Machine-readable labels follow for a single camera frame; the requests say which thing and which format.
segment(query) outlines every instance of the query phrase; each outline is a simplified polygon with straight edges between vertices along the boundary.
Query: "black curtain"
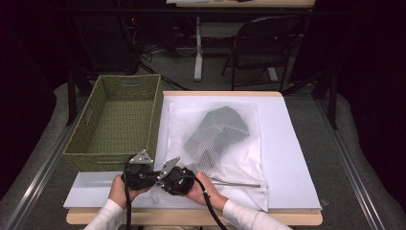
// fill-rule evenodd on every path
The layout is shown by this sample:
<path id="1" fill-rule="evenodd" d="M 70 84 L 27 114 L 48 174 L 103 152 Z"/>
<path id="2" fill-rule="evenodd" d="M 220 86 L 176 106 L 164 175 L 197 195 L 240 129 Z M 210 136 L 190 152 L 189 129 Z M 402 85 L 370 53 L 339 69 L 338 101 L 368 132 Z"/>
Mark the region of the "black curtain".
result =
<path id="1" fill-rule="evenodd" d="M 314 11 L 352 12 L 365 0 L 316 0 Z M 301 81 L 316 75 L 327 67 L 332 54 L 338 52 L 338 44 L 345 38 L 354 23 L 350 16 L 308 17 L 308 24 L 300 50 L 290 76 L 291 81 Z"/>
<path id="2" fill-rule="evenodd" d="M 350 102 L 361 149 L 403 210 L 406 210 L 405 10 L 404 3 L 382 4 L 339 74 L 339 92 Z"/>
<path id="3" fill-rule="evenodd" d="M 47 15 L 33 1 L 0 6 L 1 119 L 0 197 L 19 175 L 55 105 L 54 90 L 66 82 L 67 61 Z"/>

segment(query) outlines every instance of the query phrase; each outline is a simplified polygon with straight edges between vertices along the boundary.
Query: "green wicker basket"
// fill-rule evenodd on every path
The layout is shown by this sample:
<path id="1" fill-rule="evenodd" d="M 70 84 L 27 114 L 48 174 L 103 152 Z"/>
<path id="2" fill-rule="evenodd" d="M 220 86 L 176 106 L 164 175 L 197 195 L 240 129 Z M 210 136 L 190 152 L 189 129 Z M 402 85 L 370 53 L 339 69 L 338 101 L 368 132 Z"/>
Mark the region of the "green wicker basket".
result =
<path id="1" fill-rule="evenodd" d="M 154 159 L 163 99 L 159 75 L 99 76 L 64 158 L 79 172 L 122 171 L 141 150 Z"/>

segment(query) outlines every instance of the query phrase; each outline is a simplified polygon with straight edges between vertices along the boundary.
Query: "basket handle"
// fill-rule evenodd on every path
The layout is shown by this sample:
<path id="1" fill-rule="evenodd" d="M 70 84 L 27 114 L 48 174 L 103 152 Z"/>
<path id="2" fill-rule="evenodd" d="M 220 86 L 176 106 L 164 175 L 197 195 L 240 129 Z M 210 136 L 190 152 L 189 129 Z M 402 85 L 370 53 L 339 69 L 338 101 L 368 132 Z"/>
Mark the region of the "basket handle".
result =
<path id="1" fill-rule="evenodd" d="M 122 86 L 124 87 L 138 87 L 141 85 L 141 81 L 138 79 L 123 79 Z"/>

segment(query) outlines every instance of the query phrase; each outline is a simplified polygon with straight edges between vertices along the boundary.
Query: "gray carpet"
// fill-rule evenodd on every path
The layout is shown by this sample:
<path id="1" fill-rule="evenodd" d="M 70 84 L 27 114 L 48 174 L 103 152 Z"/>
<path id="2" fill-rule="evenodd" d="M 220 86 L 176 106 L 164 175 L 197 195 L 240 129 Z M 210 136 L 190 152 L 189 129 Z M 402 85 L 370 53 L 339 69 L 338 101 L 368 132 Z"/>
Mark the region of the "gray carpet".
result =
<path id="1" fill-rule="evenodd" d="M 168 52 L 158 52 L 153 54 L 152 62 L 146 62 L 146 64 L 150 65 L 157 73 L 193 90 L 229 90 L 231 80 L 229 72 L 224 77 L 220 76 L 225 58 L 224 55 L 216 54 L 210 54 L 210 58 L 205 58 L 201 82 L 195 82 L 192 79 L 194 55 L 183 57 Z M 144 73 L 146 71 L 141 69 L 137 75 Z M 252 88 L 241 87 L 240 89 L 275 90 L 277 87 L 277 85 L 261 85 Z M 165 89 L 171 90 L 167 84 L 165 84 Z M 324 207 L 322 225 L 297 227 L 297 229 L 371 229 L 343 169 L 338 149 L 323 120 L 324 114 L 316 106 L 316 102 L 311 99 L 308 92 L 305 88 L 300 94 L 288 96 L 285 100 L 318 196 L 325 198 L 329 205 Z M 11 215 L 43 162 L 53 152 L 58 138 L 65 129 L 68 114 L 66 85 L 59 87 L 56 90 L 56 95 L 56 110 L 49 126 L 35 148 L 26 168 L 1 200 L 1 228 L 4 228 L 12 220 L 10 219 Z M 350 107 L 345 99 L 339 97 L 337 109 L 339 133 L 367 190 L 370 192 L 378 215 L 382 218 L 386 229 L 402 229 L 406 226 L 406 217 L 395 200 L 386 193 L 373 169 L 363 157 L 357 144 Z M 30 212 L 27 212 L 25 221 L 22 221 L 21 229 L 82 228 L 83 226 L 73 226 L 66 222 L 67 210 L 62 207 L 63 199 L 67 196 L 75 176 L 75 170 L 63 158 L 59 158 L 34 207 L 29 210 Z"/>

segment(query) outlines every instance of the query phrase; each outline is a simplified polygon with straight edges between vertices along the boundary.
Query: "plastic bag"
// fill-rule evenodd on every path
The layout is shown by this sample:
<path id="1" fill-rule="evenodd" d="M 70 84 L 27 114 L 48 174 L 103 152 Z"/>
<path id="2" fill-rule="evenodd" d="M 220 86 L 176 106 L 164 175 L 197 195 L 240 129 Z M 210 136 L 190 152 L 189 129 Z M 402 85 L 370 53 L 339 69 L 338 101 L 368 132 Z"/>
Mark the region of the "plastic bag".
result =
<path id="1" fill-rule="evenodd" d="M 171 103 L 166 161 L 204 172 L 228 198 L 268 210 L 268 188 L 261 170 L 260 131 L 254 103 Z M 182 196 L 152 188 L 158 204 L 199 208 Z"/>

